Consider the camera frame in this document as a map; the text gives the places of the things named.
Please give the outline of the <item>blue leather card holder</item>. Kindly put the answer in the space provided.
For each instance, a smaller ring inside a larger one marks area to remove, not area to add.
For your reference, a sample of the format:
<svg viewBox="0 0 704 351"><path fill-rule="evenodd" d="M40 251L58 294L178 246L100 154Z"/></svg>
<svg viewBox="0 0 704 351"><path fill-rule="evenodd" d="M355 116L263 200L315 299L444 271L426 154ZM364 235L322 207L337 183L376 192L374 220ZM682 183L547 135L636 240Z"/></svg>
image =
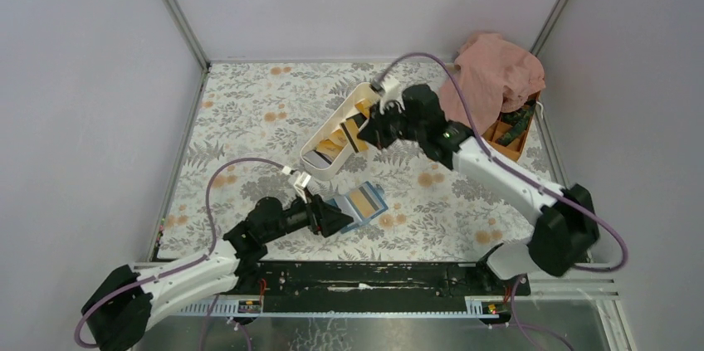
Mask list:
<svg viewBox="0 0 704 351"><path fill-rule="evenodd" d="M346 194L336 195L325 202L339 208L345 215L353 218L349 225L341 229L341 233L351 232L368 225L389 208L384 199L382 187L369 181L353 188Z"/></svg>

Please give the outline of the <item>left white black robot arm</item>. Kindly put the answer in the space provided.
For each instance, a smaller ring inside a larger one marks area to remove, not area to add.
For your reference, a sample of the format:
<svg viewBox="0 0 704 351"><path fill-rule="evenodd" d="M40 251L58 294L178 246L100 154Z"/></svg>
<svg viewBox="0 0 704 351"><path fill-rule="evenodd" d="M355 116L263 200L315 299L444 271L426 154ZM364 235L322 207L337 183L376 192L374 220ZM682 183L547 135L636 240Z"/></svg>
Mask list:
<svg viewBox="0 0 704 351"><path fill-rule="evenodd" d="M318 195L289 207L264 197L210 251L141 272L129 265L113 270L83 306L78 326L88 328L95 349L130 349L160 320L195 301L230 290L258 292L267 243L300 229L329 237L353 220Z"/></svg>

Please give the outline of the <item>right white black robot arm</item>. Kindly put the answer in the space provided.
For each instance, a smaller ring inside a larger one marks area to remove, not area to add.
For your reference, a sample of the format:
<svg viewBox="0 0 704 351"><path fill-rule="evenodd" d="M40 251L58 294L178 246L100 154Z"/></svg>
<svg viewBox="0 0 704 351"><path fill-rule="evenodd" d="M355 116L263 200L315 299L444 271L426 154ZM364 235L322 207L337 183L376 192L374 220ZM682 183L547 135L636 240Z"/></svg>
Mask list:
<svg viewBox="0 0 704 351"><path fill-rule="evenodd" d="M585 188L546 182L494 151L470 127L446 119L428 85L410 86L400 100L376 102L357 137L377 149L397 140L417 143L429 159L478 181L533 226L529 239L501 243L480 259L476 282L484 293L499 293L521 274L561 277L599 239Z"/></svg>

